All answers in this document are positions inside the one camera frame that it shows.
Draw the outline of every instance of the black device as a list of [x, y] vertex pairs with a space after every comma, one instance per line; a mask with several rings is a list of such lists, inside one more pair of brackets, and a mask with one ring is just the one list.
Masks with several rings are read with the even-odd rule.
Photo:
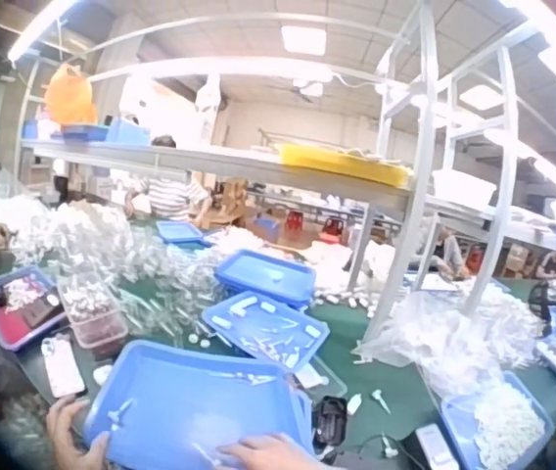
[[337, 447], [346, 439], [348, 402], [345, 399], [324, 397], [313, 409], [315, 448]]
[[58, 289], [53, 287], [36, 301], [26, 305], [22, 309], [22, 318], [31, 329], [34, 329], [62, 311], [61, 296]]
[[543, 338], [552, 333], [552, 315], [550, 307], [556, 306], [556, 279], [537, 283], [529, 293], [529, 308], [531, 312], [545, 322]]

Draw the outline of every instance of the cable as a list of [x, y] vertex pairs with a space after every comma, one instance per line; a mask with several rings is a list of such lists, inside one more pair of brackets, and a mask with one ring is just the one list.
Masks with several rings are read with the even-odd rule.
[[374, 81], [361, 81], [360, 83], [356, 83], [356, 84], [352, 84], [352, 83], [348, 83], [342, 76], [340, 76], [338, 73], [335, 75], [339, 81], [345, 85], [347, 88], [362, 88], [363, 86], [367, 86], [367, 85], [371, 85], [371, 86], [376, 86], [378, 83], [374, 82]]

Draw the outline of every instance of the metal shelf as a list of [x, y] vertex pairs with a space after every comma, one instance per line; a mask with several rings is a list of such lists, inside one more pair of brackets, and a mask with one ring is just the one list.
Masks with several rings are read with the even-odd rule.
[[404, 213], [410, 194], [405, 189], [351, 176], [285, 166], [277, 155], [225, 147], [185, 150], [105, 142], [86, 145], [26, 139], [22, 141], [22, 147], [31, 149], [36, 157], [122, 169], [148, 176], [167, 177], [179, 174], [180, 169], [188, 169], [317, 192], [328, 192], [332, 188], [334, 194], [375, 204], [384, 208], [385, 212]]

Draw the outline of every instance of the white container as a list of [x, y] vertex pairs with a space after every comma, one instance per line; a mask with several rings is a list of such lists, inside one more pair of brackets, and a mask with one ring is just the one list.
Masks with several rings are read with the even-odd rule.
[[435, 197], [478, 211], [488, 208], [496, 188], [493, 183], [455, 169], [433, 171], [433, 178]]

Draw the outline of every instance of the red chair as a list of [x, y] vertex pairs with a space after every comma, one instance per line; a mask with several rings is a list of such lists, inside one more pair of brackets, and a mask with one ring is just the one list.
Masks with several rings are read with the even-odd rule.
[[304, 225], [304, 214], [298, 211], [289, 211], [286, 227], [288, 230], [301, 231]]
[[339, 218], [329, 217], [319, 233], [319, 239], [330, 245], [341, 243], [344, 234], [344, 222]]

